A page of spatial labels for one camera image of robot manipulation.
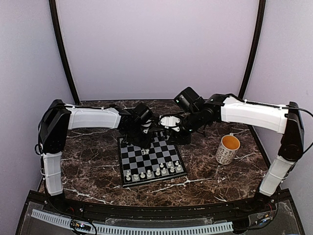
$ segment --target white cable tray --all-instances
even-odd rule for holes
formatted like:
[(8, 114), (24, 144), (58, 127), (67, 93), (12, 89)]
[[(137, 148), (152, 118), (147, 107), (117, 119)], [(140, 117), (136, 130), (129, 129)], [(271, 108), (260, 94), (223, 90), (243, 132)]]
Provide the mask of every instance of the white cable tray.
[[(72, 229), (69, 226), (71, 219), (68, 216), (63, 217), (36, 209), (33, 209), (31, 216), (58, 227)], [(98, 235), (211, 235), (233, 231), (232, 222), (185, 228), (127, 228), (118, 226), (108, 226), (97, 223), (93, 224), (97, 228)], [(87, 233), (86, 230), (82, 229), (76, 230)], [(88, 234), (95, 234), (93, 227), (91, 228)]]

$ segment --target pawn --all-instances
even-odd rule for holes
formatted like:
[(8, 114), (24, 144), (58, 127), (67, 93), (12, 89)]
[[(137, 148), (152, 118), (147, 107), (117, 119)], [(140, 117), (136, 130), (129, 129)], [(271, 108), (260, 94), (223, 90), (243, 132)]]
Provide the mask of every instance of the pawn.
[(147, 177), (151, 177), (151, 176), (152, 176), (151, 171), (148, 170), (148, 171), (147, 171)]
[(160, 168), (157, 168), (157, 169), (156, 169), (156, 175), (159, 176), (160, 174), (161, 174)]

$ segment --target black base frame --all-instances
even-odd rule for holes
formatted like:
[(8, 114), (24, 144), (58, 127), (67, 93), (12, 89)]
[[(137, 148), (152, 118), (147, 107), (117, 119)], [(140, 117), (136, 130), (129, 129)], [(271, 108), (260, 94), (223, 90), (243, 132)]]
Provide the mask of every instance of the black base frame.
[[(227, 220), (232, 222), (239, 222), (247, 220), (250, 214), (255, 212), (238, 212), (232, 210), (238, 204), (248, 204), (252, 198), (238, 200), (234, 202), (223, 202), (216, 204), (206, 204), (198, 206), (187, 207), (128, 207), (128, 206), (112, 206), (102, 205), (96, 203), (81, 202), (71, 199), (66, 199), (66, 203), (74, 208), (77, 212), (75, 215), (84, 219), (105, 222), (108, 218), (126, 219), (126, 220), (184, 220), (184, 219), (197, 219), (197, 218), (214, 218), (214, 221)], [(289, 189), (284, 189), (279, 192), (279, 201), (289, 200), (295, 214), (296, 222), (300, 230), (300, 234), (304, 235), (302, 223), (295, 207)], [(22, 229), (23, 219), (27, 211), (29, 202), (34, 202), (43, 205), (46, 211), (55, 212), (50, 204), (46, 203), (46, 195), (43, 193), (30, 191), (27, 200), (24, 204), (21, 213), (16, 235), (19, 235)]]

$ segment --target black frame pole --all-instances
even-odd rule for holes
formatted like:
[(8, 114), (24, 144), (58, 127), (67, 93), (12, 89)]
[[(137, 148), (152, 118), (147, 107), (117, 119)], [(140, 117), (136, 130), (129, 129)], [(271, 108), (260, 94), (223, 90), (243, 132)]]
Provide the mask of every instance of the black frame pole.
[(56, 1), (55, 0), (49, 0), (50, 4), (50, 12), (51, 12), (51, 18), (52, 18), (52, 23), (53, 23), (53, 28), (54, 28), (54, 33), (55, 33), (55, 38), (58, 44), (59, 48), (59, 53), (61, 57), (61, 61), (63, 64), (64, 72), (67, 77), (67, 82), (70, 88), (70, 92), (72, 93), (72, 97), (74, 99), (75, 104), (79, 104), (80, 100), (78, 97), (77, 90), (75, 88), (74, 80), (72, 77), (72, 74), (70, 72), (69, 64), (67, 61), (67, 55), (65, 52), (64, 44), (63, 44), (63, 39), (62, 39), (62, 34), (61, 34), (61, 28), (60, 28), (60, 23), (59, 23), (59, 18), (58, 18), (58, 11), (57, 11), (57, 6), (56, 6)]
[(240, 87), (239, 95), (238, 95), (238, 97), (241, 99), (244, 98), (244, 95), (246, 93), (246, 88), (248, 86), (248, 82), (251, 76), (252, 67), (253, 67), (253, 63), (254, 63), (254, 59), (255, 59), (255, 55), (256, 55), (256, 51), (258, 48), (260, 35), (261, 35), (263, 17), (264, 17), (264, 12), (265, 12), (265, 4), (266, 4), (266, 0), (259, 1), (259, 9), (258, 9), (258, 15), (256, 18), (256, 24), (255, 24), (255, 29), (254, 29), (250, 55), (249, 55), (248, 63), (246, 65), (245, 75), (244, 75), (244, 78)]

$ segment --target chessboard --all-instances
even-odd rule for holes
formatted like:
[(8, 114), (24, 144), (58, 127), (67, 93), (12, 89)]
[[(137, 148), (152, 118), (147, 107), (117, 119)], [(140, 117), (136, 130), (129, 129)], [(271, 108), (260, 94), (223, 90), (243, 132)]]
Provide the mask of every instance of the chessboard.
[(119, 163), (123, 187), (167, 180), (187, 174), (175, 145), (167, 144), (165, 132), (154, 132), (149, 152), (118, 139)]

